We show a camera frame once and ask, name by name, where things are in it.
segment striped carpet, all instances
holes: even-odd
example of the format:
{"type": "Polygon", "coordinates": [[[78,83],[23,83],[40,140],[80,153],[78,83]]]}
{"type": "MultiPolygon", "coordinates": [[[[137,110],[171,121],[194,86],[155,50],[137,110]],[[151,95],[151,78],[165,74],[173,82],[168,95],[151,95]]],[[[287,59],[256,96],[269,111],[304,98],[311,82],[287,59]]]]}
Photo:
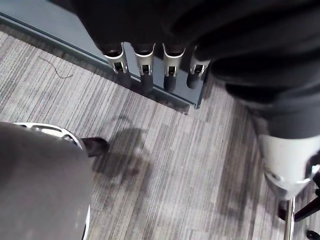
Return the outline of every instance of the striped carpet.
{"type": "MultiPolygon", "coordinates": [[[[53,124],[110,142],[105,158],[91,160],[90,240],[283,239],[248,115],[213,80],[201,108],[182,114],[0,25],[0,99],[0,121],[53,124]]],[[[301,194],[298,209],[314,189],[301,194]]],[[[297,224],[294,239],[306,239],[306,228],[320,231],[317,216],[297,224]]]]}

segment black fabric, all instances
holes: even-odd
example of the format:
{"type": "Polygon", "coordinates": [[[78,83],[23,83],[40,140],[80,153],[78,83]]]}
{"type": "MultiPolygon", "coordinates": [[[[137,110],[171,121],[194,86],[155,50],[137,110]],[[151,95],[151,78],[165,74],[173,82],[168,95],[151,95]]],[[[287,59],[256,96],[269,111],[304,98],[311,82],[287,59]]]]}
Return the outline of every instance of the black fabric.
{"type": "Polygon", "coordinates": [[[270,123],[273,136],[320,134],[320,123],[303,120],[320,116],[320,1],[70,1],[102,51],[124,41],[165,43],[177,53],[197,46],[195,56],[211,60],[211,73],[270,123]],[[290,128],[305,134],[291,134],[290,128]]]}

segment caster wheel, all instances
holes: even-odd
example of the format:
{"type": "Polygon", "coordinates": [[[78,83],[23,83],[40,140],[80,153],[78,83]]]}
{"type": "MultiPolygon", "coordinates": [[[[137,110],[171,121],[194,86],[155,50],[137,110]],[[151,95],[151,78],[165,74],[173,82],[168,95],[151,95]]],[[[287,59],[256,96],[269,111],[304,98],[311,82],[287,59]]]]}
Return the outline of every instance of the caster wheel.
{"type": "Polygon", "coordinates": [[[101,137],[86,137],[81,140],[89,158],[101,156],[109,150],[108,142],[101,137]]]}
{"type": "Polygon", "coordinates": [[[148,94],[154,89],[154,78],[147,72],[140,76],[141,85],[145,94],[148,94]]]}
{"type": "Polygon", "coordinates": [[[128,72],[118,71],[118,79],[121,86],[130,89],[132,85],[132,79],[128,72]]]}
{"type": "Polygon", "coordinates": [[[186,85],[190,89],[195,89],[200,83],[199,73],[195,72],[194,74],[189,73],[188,78],[186,79],[186,85]]]}
{"type": "Polygon", "coordinates": [[[305,236],[309,240],[320,240],[320,235],[316,233],[315,231],[307,230],[305,233],[305,236]]]}
{"type": "Polygon", "coordinates": [[[163,88],[168,93],[172,93],[175,90],[176,77],[173,74],[169,74],[169,76],[164,76],[163,88]]]}
{"type": "Polygon", "coordinates": [[[278,205],[278,217],[280,219],[282,219],[283,221],[285,221],[286,220],[286,213],[287,213],[287,210],[281,204],[279,204],[278,205]]]}

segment chrome pole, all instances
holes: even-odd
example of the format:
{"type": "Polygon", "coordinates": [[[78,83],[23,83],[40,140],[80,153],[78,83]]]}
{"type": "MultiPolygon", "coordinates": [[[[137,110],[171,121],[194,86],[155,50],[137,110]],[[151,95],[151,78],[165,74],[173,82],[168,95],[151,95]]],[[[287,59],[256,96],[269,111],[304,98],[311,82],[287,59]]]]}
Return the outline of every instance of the chrome pole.
{"type": "Polygon", "coordinates": [[[295,225],[295,197],[286,203],[285,229],[283,240],[292,240],[295,225]]]}

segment floor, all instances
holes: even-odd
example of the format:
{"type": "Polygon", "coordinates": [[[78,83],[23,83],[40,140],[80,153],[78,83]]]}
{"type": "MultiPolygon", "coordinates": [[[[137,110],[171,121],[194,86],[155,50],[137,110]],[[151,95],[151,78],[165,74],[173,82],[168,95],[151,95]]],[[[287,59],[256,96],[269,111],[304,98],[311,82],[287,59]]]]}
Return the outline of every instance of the floor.
{"type": "MultiPolygon", "coordinates": [[[[250,119],[223,86],[211,79],[201,108],[182,114],[107,78],[0,25],[0,121],[110,142],[104,158],[91,159],[89,240],[283,239],[250,119]]],[[[314,189],[300,195],[298,209],[314,189]]],[[[317,216],[297,224],[294,239],[320,230],[317,216]]]]}

